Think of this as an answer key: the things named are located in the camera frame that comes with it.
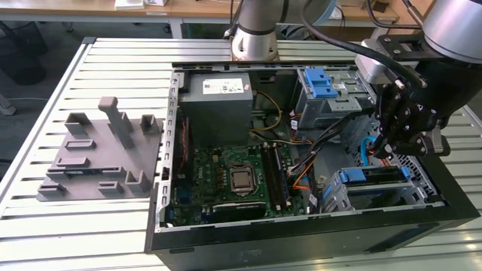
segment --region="cpu socket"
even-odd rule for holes
[[[247,196],[255,189],[254,168],[247,165],[233,165],[229,168],[231,191],[239,196]]]

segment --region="ram slot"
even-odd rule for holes
[[[286,206],[292,205],[290,202],[290,191],[287,189],[287,178],[286,178],[286,172],[283,169],[283,164],[281,162],[281,155],[277,145],[274,144],[274,153],[275,153],[275,159],[277,159],[277,166],[278,166],[278,179],[279,179],[279,185],[283,191],[283,197],[285,197],[285,203]]]
[[[271,203],[271,207],[277,208],[277,210],[279,211],[281,207],[286,205],[286,200],[283,196],[283,188],[279,181],[279,169],[275,158],[277,157],[273,146],[263,145],[262,162],[263,162],[266,184],[270,193],[270,203]]]

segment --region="green motherboard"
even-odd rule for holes
[[[177,226],[209,224],[203,219],[207,206],[225,203],[265,202],[265,217],[275,218],[304,214],[304,201],[300,193],[290,189],[290,202],[281,208],[270,202],[270,187],[262,159],[263,146],[226,146],[198,148],[194,154],[193,185],[175,190],[174,222]],[[287,145],[277,145],[283,169],[293,165]],[[245,177],[254,180],[251,190],[246,190]]]

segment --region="slotted metal table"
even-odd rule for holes
[[[321,42],[279,41],[282,60],[354,60]],[[0,270],[169,270],[143,254],[149,199],[39,202],[38,187],[55,158],[71,112],[107,119],[102,96],[119,98],[130,118],[167,116],[173,62],[229,61],[223,40],[98,38],[81,49],[0,182]],[[444,134],[442,158],[470,200],[482,209],[481,121],[465,107]],[[482,219],[444,230],[397,251],[305,261],[262,270],[482,270]]]

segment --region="screw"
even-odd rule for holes
[[[400,89],[405,89],[405,84],[400,79],[396,80],[396,85]]]

